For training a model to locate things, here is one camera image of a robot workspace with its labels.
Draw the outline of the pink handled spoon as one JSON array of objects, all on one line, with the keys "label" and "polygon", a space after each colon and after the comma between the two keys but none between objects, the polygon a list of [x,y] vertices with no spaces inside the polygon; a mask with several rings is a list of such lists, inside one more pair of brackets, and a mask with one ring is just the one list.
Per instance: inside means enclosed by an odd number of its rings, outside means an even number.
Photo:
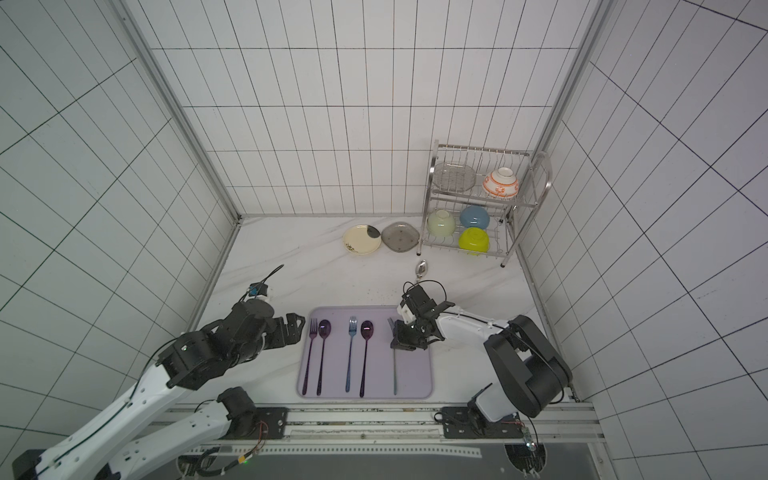
[{"label": "pink handled spoon", "polygon": [[416,281],[415,283],[421,283],[426,279],[428,273],[428,262],[425,259],[421,259],[415,267]]}]

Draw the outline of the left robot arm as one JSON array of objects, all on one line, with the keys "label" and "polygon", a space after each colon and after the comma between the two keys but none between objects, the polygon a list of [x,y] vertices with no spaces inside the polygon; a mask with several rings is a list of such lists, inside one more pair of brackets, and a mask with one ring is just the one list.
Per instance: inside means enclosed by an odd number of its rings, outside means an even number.
[{"label": "left robot arm", "polygon": [[261,298],[237,302],[223,319],[164,344],[136,384],[75,433],[12,463],[16,479],[140,479],[189,450],[217,440],[260,444],[283,436],[285,408],[257,406],[241,386],[225,389],[190,416],[150,435],[162,413],[266,350],[297,344],[306,324],[277,317]]}]

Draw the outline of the purple fork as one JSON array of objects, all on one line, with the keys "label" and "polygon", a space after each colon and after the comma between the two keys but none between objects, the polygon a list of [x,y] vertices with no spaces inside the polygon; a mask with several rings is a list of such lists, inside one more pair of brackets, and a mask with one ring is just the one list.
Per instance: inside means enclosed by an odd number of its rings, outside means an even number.
[{"label": "purple fork", "polygon": [[310,373],[312,349],[313,349],[314,340],[318,335],[318,331],[319,331],[319,321],[316,318],[311,318],[310,325],[309,325],[309,333],[308,333],[308,348],[307,348],[307,355],[306,355],[305,368],[304,368],[304,377],[303,377],[303,383],[302,383],[302,389],[301,389],[302,395],[307,394],[308,385],[309,385],[309,373]]}]

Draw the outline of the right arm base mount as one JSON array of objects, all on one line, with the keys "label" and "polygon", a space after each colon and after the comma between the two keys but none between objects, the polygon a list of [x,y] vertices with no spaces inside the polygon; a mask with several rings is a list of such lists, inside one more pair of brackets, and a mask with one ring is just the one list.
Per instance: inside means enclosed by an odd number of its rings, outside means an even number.
[{"label": "right arm base mount", "polygon": [[517,418],[490,422],[470,407],[443,407],[433,419],[442,427],[446,439],[522,439],[524,436],[525,425]]}]

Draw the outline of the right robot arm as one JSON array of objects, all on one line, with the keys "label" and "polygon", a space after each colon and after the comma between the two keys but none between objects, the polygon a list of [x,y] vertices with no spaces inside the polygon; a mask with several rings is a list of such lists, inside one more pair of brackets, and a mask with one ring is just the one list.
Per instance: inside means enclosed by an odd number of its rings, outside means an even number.
[{"label": "right robot arm", "polygon": [[495,380],[478,391],[468,407],[487,422],[499,422],[514,413],[534,418],[562,400],[573,380],[566,361],[527,316],[502,325],[440,306],[413,310],[405,302],[397,306],[397,314],[393,349],[426,350],[451,339],[484,350]]}]

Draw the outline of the lilac placemat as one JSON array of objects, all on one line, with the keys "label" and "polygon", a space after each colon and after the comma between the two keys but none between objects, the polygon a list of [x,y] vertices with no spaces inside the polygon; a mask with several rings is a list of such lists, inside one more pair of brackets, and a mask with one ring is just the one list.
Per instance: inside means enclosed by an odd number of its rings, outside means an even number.
[{"label": "lilac placemat", "polygon": [[[345,391],[347,356],[349,348],[348,322],[351,316],[358,320],[358,332],[354,338],[351,363],[351,390]],[[394,306],[325,306],[317,307],[309,314],[306,334],[306,346],[301,360],[301,370],[297,381],[297,393],[307,399],[317,400],[420,400],[429,397],[433,390],[432,363],[426,350],[397,350],[398,394],[393,395],[393,365],[390,341],[392,333],[388,318],[399,319]],[[309,385],[306,395],[301,394],[304,368],[308,348],[310,319],[320,322],[328,319],[332,325],[330,336],[326,340],[323,389],[316,395],[318,371],[320,367],[322,339],[318,335],[314,340]],[[365,320],[374,325],[374,335],[369,341],[365,396],[359,397],[359,387],[364,356],[364,339],[361,327]]]}]

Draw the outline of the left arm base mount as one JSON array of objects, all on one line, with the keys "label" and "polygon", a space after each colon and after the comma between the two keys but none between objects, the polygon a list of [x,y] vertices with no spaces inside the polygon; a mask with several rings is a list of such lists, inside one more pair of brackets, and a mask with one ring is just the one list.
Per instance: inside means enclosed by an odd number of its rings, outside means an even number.
[{"label": "left arm base mount", "polygon": [[231,423],[231,434],[237,440],[279,440],[285,435],[289,409],[285,407],[252,407]]}]

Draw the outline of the dark purple spoon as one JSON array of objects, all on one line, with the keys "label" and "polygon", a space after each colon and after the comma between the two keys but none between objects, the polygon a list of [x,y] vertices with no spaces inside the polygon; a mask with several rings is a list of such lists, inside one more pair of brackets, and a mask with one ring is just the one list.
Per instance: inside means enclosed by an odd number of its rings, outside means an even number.
[{"label": "dark purple spoon", "polygon": [[365,320],[361,327],[361,336],[364,339],[364,356],[363,356],[362,373],[361,373],[361,380],[360,380],[360,387],[359,387],[360,398],[363,398],[365,396],[369,341],[371,340],[373,335],[374,335],[373,322],[371,320]]}]

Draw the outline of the blue fork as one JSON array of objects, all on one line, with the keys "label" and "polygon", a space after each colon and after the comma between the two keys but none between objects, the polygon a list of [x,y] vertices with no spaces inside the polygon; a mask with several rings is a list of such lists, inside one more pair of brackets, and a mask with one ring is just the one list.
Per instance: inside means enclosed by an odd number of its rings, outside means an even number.
[{"label": "blue fork", "polygon": [[349,348],[348,348],[348,356],[347,356],[347,369],[346,369],[346,379],[345,379],[345,391],[349,392],[351,390],[351,363],[352,363],[352,353],[354,348],[354,338],[357,335],[358,332],[358,320],[356,316],[351,316],[348,322],[348,333],[349,333]]}]

